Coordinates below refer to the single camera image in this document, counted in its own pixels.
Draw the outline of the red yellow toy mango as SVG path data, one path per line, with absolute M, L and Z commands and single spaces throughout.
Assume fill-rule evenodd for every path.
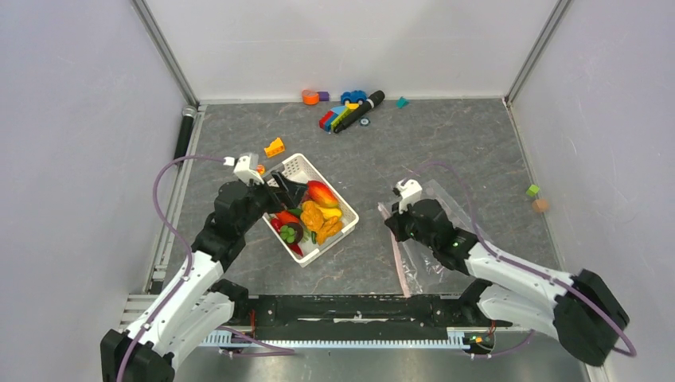
M 324 208 L 338 208 L 339 200 L 332 192 L 331 188 L 321 181 L 311 180 L 307 183 L 307 194 L 309 198 Z

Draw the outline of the clear zip top bag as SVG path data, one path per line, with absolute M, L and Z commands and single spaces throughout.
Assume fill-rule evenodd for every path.
M 397 274 L 406 297 L 432 293 L 441 283 L 450 279 L 452 272 L 468 276 L 464 260 L 468 251 L 478 243 L 478 237 L 469 226 L 468 216 L 454 199 L 435 181 L 420 185 L 423 189 L 420 200 L 437 200 L 446 212 L 449 219 L 449 243 L 442 248 L 428 248 L 414 240 L 398 242 L 391 233 Z M 398 212 L 400 198 L 395 196 L 390 206 L 378 205 L 384 220 Z

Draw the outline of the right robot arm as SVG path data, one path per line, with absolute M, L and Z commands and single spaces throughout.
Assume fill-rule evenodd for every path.
M 452 224 L 442 205 L 422 199 L 391 207 L 385 220 L 396 241 L 413 240 L 438 263 L 474 281 L 462 294 L 462 319 L 510 322 L 556 339 L 575 359 L 603 365 L 630 322 L 604 280 L 583 269 L 552 270 L 502 251 Z

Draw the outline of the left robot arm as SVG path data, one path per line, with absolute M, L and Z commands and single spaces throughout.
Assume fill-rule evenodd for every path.
M 214 210 L 188 247 L 184 270 L 125 330 L 100 342 L 105 381 L 172 381 L 181 362 L 220 324 L 250 314 L 248 291 L 221 276 L 243 251 L 248 230 L 264 215 L 296 208 L 308 190 L 279 171 L 223 184 Z

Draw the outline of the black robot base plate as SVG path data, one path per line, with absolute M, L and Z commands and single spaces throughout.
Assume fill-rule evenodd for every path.
M 449 328 L 510 328 L 477 307 L 478 287 L 458 294 L 260 294 L 237 293 L 229 327 L 258 340 L 442 340 Z

